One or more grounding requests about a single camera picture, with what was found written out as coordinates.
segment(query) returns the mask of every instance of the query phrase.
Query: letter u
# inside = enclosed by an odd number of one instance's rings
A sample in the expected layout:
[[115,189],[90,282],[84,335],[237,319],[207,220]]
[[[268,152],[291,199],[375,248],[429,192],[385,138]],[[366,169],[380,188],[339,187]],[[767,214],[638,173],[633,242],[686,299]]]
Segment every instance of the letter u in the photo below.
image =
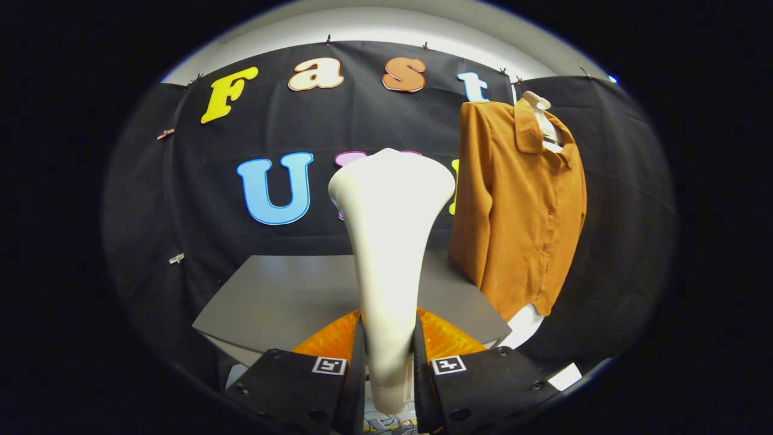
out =
[[247,210],[256,221],[266,225],[285,225],[302,218],[311,202],[308,195],[308,164],[314,160],[310,152],[293,152],[283,156],[279,163],[290,174],[292,198],[284,207],[277,207],[268,197],[266,174],[271,168],[269,159],[255,159],[237,167],[242,177]]

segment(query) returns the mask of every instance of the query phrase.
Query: gray table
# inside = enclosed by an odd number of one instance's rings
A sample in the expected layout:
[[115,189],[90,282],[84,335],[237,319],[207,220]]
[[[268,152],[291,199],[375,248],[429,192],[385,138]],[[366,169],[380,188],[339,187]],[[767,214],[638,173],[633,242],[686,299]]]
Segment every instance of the gray table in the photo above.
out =
[[[445,251],[425,253],[418,305],[489,347],[511,332]],[[252,365],[268,348],[292,350],[357,309],[352,255],[253,255],[204,307],[193,327],[239,362]]]

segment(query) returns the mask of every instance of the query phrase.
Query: blue letter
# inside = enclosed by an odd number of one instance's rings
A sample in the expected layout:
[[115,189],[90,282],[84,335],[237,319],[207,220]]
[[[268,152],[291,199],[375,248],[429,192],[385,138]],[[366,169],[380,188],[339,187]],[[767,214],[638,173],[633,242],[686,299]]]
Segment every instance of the blue letter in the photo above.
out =
[[476,73],[461,73],[456,76],[459,80],[465,82],[465,92],[467,93],[467,99],[470,101],[488,101],[488,98],[483,98],[481,88],[489,89],[489,85],[483,80],[478,78]]
[[255,159],[237,167],[244,183],[244,199],[250,215],[267,225],[284,225],[300,219],[308,210],[308,164],[314,160],[309,152],[293,152],[279,160],[290,173],[292,199],[284,207],[276,207],[268,198],[266,173],[271,168],[269,159]]

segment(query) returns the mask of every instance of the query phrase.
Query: white hanger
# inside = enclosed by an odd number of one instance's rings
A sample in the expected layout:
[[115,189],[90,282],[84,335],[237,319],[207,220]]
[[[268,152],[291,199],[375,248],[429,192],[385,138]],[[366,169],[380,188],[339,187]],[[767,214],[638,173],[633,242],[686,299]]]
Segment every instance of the white hanger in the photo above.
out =
[[560,152],[562,144],[559,139],[559,132],[556,130],[555,126],[548,121],[545,114],[542,113],[543,110],[550,108],[550,101],[540,97],[532,91],[524,92],[523,99],[529,102],[529,105],[531,105],[534,115],[536,116],[536,120],[540,124],[544,139],[543,145],[545,148],[553,152]]

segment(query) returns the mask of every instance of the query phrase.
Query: shirt collar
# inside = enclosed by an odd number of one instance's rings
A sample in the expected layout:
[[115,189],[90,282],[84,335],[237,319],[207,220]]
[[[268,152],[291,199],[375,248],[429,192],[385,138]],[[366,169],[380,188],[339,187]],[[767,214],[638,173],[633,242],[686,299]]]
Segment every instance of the shirt collar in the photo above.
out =
[[[563,156],[567,162],[569,169],[572,169],[574,163],[574,157],[577,155],[575,152],[577,144],[574,143],[574,137],[566,125],[563,124],[558,118],[553,116],[548,111],[543,111],[545,117],[556,130],[561,131],[561,137],[564,142],[564,149],[558,153],[559,156]],[[539,154],[545,152],[545,147],[542,144],[543,135],[540,124],[536,120],[534,111],[528,101],[521,98],[516,102],[516,105],[512,108],[512,116],[515,121],[515,133],[516,133],[516,146],[520,152],[527,152],[529,154]]]

